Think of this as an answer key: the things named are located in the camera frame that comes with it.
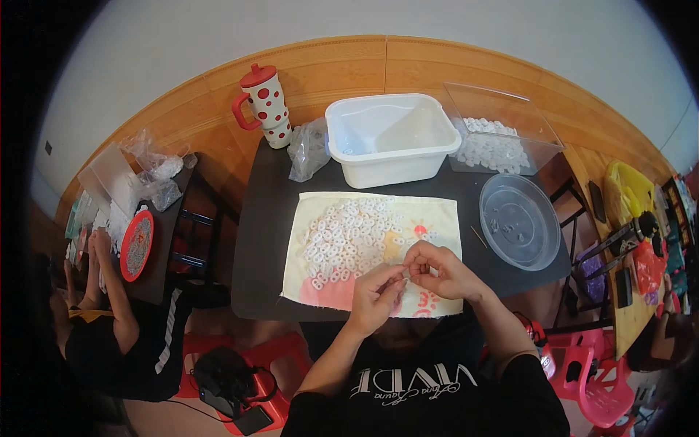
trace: woman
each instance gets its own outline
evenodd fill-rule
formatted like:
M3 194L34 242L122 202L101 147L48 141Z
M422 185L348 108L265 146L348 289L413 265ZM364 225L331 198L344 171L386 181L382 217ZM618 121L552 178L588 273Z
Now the woman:
M52 337L75 376L110 396L163 401L179 390L182 339L192 311L189 296L174 289L168 307L130 302L110 259L111 239L104 228L88 240L89 271L85 297L77 305L68 280L69 301L51 286L46 262L37 278ZM111 310L100 310L99 271Z
M695 327L689 317L678 313L672 301L672 283L665 274L663 314L651 317L626 354L633 371L657 371L686 363L696 347Z
M378 352L370 336L398 303L406 269L419 286L466 302L464 314L446 317L418 351L398 360ZM482 333L499 383L475 371ZM312 335L307 340L312 353ZM301 383L282 435L569 436L570 430L521 322L454 253L420 241L403 265L382 264L357 279L349 319Z

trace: tiled floor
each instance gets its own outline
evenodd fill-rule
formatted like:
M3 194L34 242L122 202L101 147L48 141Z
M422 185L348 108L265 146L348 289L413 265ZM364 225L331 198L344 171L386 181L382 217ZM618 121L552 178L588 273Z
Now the tiled floor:
M552 194L563 182L569 177L568 165L562 155L557 156L540 171L542 184L545 191ZM195 199L195 196L190 196L188 201ZM569 194L561 197L554 205L556 214L560 221L563 221L579 208L577 201ZM199 206L190 206L190 209L197 212L210 213L203 210ZM224 228L222 241L232 241L235 238L235 227ZM572 225L563 230L565 244L570 248ZM578 238L575 252L579 253L583 249L589 247L596 240L596 233L592 227L592 223L586 215L580 217L578 224ZM221 265L229 265L232 261L232 251L230 247L221 245L219 250L219 260ZM230 285L230 274L225 271L219 272L217 275L221 282ZM561 286L563 280L558 282L538 287L529 290L525 293L511 296L503 300L507 308L512 311L520 311L532 320L537 320L543 327L553 325L558 304L561 298ZM575 321L589 321L596 317L592 312L579 316ZM571 320L566 311L561 312L559 326L570 324ZM213 334L230 334L236 337L236 342L241 349L249 348L254 345L263 343L264 341L280 336L290 331L300 331L298 324L288 322L265 322L242 320L237 318L230 308L218 310L195 310L189 319L187 330L201 335ZM185 366L191 366L191 362L185 362ZM278 377L282 391L285 393L293 393L301 383L298 378L294 377L294 372L288 366L275 367L272 371ZM660 377L659 372L655 373L634 373L629 378L628 384L632 389L636 388L643 382L656 382ZM215 411L200 402L198 399L178 399L188 405L194 406L210 415L214 415ZM563 407L570 422L571 432L580 437L586 436L592 424L587 421L574 401L563 400ZM141 437L156 437L156 436L228 436L228 431L222 424L215 420L193 411L185 406L175 403L148 403L140 401L125 401L131 423L134 429ZM278 436L279 431L270 431L259 434L264 437Z

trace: cable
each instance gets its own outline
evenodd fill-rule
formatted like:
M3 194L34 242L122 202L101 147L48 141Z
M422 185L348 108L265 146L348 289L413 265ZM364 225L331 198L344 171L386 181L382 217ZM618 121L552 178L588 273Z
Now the cable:
M194 411L199 411L201 414L203 414L203 415L205 415L205 416L208 416L208 417L211 417L212 419L217 420L217 421L219 421L219 422L221 422L221 423L233 423L232 420L221 420L221 419L217 419L216 417L213 417L213 416L210 415L209 413L205 413L205 412L203 412L202 410L199 410L198 408L195 408L195 407L193 407L193 406L191 406L191 405L187 405L187 404L184 403L184 402L172 401L172 400L170 400L170 399L166 400L165 402L179 403L180 405L184 405L185 407L191 408L191 409L194 410Z

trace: small table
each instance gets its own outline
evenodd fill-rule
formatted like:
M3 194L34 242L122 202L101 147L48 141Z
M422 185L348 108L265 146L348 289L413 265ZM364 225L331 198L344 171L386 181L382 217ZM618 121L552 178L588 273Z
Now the small table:
M612 232L612 227L610 226L610 221L608 219L607 223L602 223L595 218L592 209L592 197L590 195L590 189L588 188L588 182L593 180L597 186L604 187L607 165L613 160L613 158L601 152L581 148L578 145L566 143L565 146L566 149L563 151L563 155L570 165L573 178L580 187L584 207L595 224L595 229L600 241L603 241ZM620 359L626 353L626 351L628 351L633 342L636 341L636 338L638 338L638 336L641 334L641 331L643 331L646 324L648 324L650 318L653 317L653 314L655 314L657 308L657 305L646 305L643 297L637 292L632 293L633 302L631 305L624 308L618 307L619 297L617 294L617 282L614 274L620 268L621 266L617 266L607 274L607 285L609 286L609 294L611 297L613 311L612 323L608 324L613 324L614 326L614 358L617 360ZM663 300L664 291L664 285L661 284L661 288L658 291L658 302ZM585 327L585 329L601 327L604 324L603 322L604 321L593 322L597 323L598 326L589 324L589 327Z
M369 189L354 189L345 182L340 164L330 160L303 183L289 179L291 160L285 149L274 150L262 138L252 165L240 216L236 255L233 262L231 307L237 316L261 320L346 320L348 312L303 305L280 297L289 235L298 194L315 191L370 192L394 196L427 196L458 202L463 262L488 284L500 298L566 277L570 260L561 236L559 253L541 271L524 271L505 263L471 230L483 237L478 200L488 173L457 173L448 159L439 173L418 180Z
M122 278L122 283L124 284L124 289L128 297L154 303L155 305L161 305L163 303L168 265L170 264L170 260L173 259L173 255L176 256L179 261L193 266L200 266L199 264L202 262L202 260L187 257L186 255L173 254L171 250L173 235L180 218L196 215L182 209L189 188L192 185L196 185L204 191L207 197L217 206L218 210L227 214L233 221L237 222L238 219L238 214L232 211L221 196L206 182L201 173L196 169L196 166L192 169L183 167L182 170L175 175L173 180L177 183L178 188L182 192L182 196L165 211L162 213L159 212L155 209L151 201L141 201L138 204L139 208L141 205L146 205L148 210L153 214L153 243L151 244L148 260L139 277L133 282L128 282ZM220 219L216 219L214 222L218 222L218 226L220 227ZM119 261L117 256L113 254L112 265L121 277Z

